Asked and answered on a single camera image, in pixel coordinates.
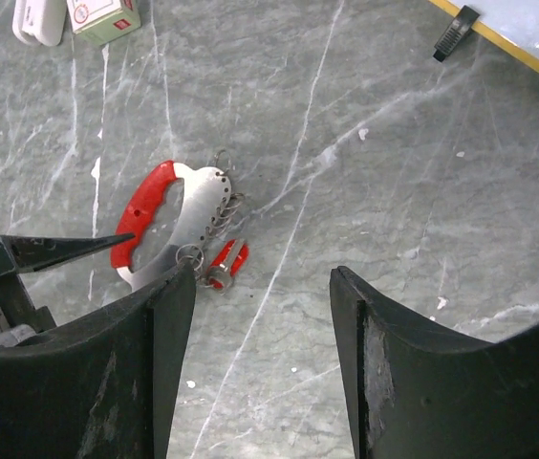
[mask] cardboard box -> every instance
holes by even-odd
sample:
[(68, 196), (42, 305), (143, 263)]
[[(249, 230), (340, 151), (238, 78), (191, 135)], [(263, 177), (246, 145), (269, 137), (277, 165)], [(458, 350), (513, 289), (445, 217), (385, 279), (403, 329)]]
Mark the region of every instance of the cardboard box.
[(136, 0), (68, 0), (72, 30), (101, 46), (140, 27)]

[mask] red plier handle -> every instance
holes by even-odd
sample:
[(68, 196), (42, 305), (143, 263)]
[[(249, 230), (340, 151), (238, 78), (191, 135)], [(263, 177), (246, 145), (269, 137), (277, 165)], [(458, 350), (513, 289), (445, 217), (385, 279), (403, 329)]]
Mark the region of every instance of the red plier handle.
[(113, 268), (131, 266), (132, 253), (153, 222), (155, 212), (163, 203), (165, 191), (178, 179), (174, 162), (170, 160), (155, 167), (140, 184), (120, 217), (116, 231), (116, 234), (133, 232), (136, 237), (111, 249), (110, 264)]

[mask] red handle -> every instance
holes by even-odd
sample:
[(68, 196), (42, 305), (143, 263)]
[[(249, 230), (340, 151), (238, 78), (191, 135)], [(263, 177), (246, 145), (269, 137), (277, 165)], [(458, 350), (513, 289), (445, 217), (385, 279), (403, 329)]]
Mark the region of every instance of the red handle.
[[(233, 247), (234, 243), (235, 239), (231, 239), (230, 241), (228, 241), (221, 250), (221, 252), (214, 259), (214, 261), (210, 264), (209, 268), (213, 266), (219, 266), (221, 263), (223, 263), (227, 258), (227, 254)], [(231, 265), (231, 271), (229, 272), (229, 275), (231, 275), (231, 277), (233, 277), (240, 270), (240, 268), (242, 268), (242, 265), (244, 265), (244, 262), (247, 261), (247, 258), (248, 244), (245, 244), (244, 246), (242, 246), (242, 248), (240, 249), (240, 253), (238, 253), (238, 256), (236, 256), (235, 260), (233, 261), (233, 265)], [(209, 283), (215, 289), (223, 288), (223, 285), (221, 285), (221, 283), (215, 279), (210, 279)]]
[(165, 161), (155, 167), (138, 187), (117, 226), (117, 234), (133, 232), (136, 237), (110, 250), (110, 264), (113, 268), (131, 265), (132, 253), (163, 203), (165, 190), (177, 180), (174, 162)]

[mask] black mechanical part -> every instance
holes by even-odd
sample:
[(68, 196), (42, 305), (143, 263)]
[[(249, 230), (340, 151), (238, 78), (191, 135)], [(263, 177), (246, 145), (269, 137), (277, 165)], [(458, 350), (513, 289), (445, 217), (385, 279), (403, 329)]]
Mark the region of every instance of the black mechanical part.
[(443, 62), (461, 41), (469, 34), (471, 27), (478, 20), (480, 14), (471, 7), (465, 5), (459, 14), (452, 20), (448, 28), (435, 44), (435, 57), (439, 62)]
[(489, 343), (348, 268), (330, 290), (356, 459), (539, 459), (539, 324)]
[(0, 236), (0, 308), (11, 327), (28, 324), (36, 333), (55, 327), (46, 306), (33, 307), (19, 274), (55, 268), (133, 238), (133, 234), (95, 239)]
[(164, 459), (195, 290), (180, 266), (0, 348), (0, 459)]

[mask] marble surface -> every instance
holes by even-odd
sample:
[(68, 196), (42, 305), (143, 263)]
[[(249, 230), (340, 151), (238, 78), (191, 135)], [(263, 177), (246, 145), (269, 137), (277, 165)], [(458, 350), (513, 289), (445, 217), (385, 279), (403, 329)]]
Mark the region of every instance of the marble surface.
[[(477, 36), (436, 62), (426, 0), (140, 7), (103, 49), (48, 49), (0, 1), (0, 233), (111, 234), (156, 164), (232, 151), (251, 255), (199, 292), (168, 457), (353, 457), (337, 265), (483, 339), (539, 320), (538, 74)], [(129, 292), (108, 253), (26, 282), (59, 323)]]

